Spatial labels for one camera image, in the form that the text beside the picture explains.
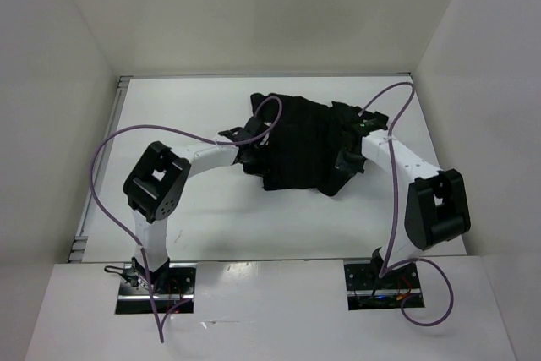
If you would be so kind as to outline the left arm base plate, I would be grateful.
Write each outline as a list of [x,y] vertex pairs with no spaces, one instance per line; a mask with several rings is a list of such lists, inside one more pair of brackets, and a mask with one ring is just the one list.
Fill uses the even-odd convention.
[[[146,283],[131,264],[107,265],[104,271],[120,276],[116,315],[152,314]],[[164,315],[169,309],[173,309],[174,314],[192,314],[195,282],[195,263],[172,262],[168,271],[153,283],[152,292],[158,314]]]

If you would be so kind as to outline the black pleated skirt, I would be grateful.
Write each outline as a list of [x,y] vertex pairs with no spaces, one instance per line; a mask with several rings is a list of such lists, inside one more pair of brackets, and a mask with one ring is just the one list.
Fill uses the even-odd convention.
[[317,189],[336,195],[355,175],[335,169],[342,126],[360,124],[361,108],[333,101],[330,106],[301,96],[277,95],[282,113],[269,134],[272,169],[262,178],[266,191]]

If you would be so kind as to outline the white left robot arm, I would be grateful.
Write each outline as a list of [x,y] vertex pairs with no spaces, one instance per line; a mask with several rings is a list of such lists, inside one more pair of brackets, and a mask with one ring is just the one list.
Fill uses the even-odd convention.
[[250,160],[273,127],[251,117],[242,127],[221,131],[213,139],[179,151],[160,141],[148,145],[123,185],[137,239],[132,267],[146,291],[158,293],[167,286],[167,219],[177,209],[187,181],[203,172]]

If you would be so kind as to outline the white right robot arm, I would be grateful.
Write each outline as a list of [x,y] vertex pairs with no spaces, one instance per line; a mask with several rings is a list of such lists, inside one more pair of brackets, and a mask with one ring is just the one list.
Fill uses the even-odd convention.
[[333,174],[344,185],[364,172],[370,161],[391,175],[393,220],[390,241],[377,248],[370,276],[379,287],[390,287],[400,269],[434,246],[471,229],[463,176],[426,162],[389,134],[389,118],[381,112],[335,103],[334,125],[339,148]]

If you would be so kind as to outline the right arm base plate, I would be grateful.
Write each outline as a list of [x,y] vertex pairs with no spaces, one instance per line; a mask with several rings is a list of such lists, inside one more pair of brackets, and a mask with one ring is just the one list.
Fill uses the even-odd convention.
[[343,270],[349,311],[424,307],[415,265],[390,271],[383,279],[368,260],[346,261]]

